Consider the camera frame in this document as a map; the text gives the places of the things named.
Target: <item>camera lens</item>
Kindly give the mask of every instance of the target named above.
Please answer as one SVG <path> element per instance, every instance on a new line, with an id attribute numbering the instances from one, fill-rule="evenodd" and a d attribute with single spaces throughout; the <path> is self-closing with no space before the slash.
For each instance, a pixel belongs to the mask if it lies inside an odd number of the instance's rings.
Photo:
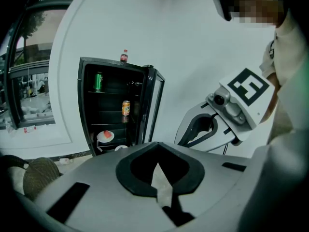
<path id="1" fill-rule="evenodd" d="M 214 98 L 214 102 L 217 103 L 218 105 L 223 105 L 224 104 L 224 99 L 220 95 L 216 95 Z"/>

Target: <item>green can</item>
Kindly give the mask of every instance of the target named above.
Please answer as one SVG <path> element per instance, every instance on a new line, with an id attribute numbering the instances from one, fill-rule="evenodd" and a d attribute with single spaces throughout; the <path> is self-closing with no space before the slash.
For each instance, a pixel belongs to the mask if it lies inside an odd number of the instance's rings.
<path id="1" fill-rule="evenodd" d="M 93 85 L 93 88 L 96 92 L 102 91 L 102 78 L 103 78 L 102 72 L 98 72 L 95 75 L 95 84 Z"/>

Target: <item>vr headset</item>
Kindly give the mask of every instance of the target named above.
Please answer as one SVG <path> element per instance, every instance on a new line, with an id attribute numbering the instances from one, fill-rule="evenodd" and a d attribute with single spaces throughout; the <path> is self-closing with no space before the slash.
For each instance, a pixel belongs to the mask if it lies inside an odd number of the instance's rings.
<path id="1" fill-rule="evenodd" d="M 235 12 L 234 8 L 234 0 L 213 0 L 218 14 L 224 18 L 226 21 L 230 21 L 232 19 L 231 11 Z"/>

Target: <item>white device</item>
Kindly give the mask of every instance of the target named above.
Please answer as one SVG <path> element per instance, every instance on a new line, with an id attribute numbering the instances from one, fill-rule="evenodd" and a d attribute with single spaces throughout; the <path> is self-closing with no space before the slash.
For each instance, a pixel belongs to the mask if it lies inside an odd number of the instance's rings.
<path id="1" fill-rule="evenodd" d="M 219 83 L 206 102 L 186 113 L 175 144 L 201 151 L 239 145 L 261 122 L 275 90 L 266 78 L 245 68 Z"/>

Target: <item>black window frame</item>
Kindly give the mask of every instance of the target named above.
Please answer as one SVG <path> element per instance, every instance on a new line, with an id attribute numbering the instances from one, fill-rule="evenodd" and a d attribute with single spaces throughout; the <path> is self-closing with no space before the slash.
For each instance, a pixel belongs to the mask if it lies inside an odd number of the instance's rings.
<path id="1" fill-rule="evenodd" d="M 29 121 L 22 121 L 20 119 L 21 117 L 23 117 L 23 115 L 18 96 L 19 87 L 14 84 L 16 83 L 14 82 L 14 78 L 25 75 L 48 73 L 49 60 L 14 66 L 16 46 L 19 40 L 19 29 L 28 14 L 47 10 L 67 10 L 72 1 L 73 0 L 42 0 L 31 5 L 26 4 L 24 10 L 13 25 L 13 31 L 7 47 L 4 63 L 4 96 L 7 109 L 11 118 L 12 127 L 15 130 L 22 127 L 32 126 L 33 124 L 39 126 L 55 123 L 54 118 L 40 118 L 37 120 Z"/>

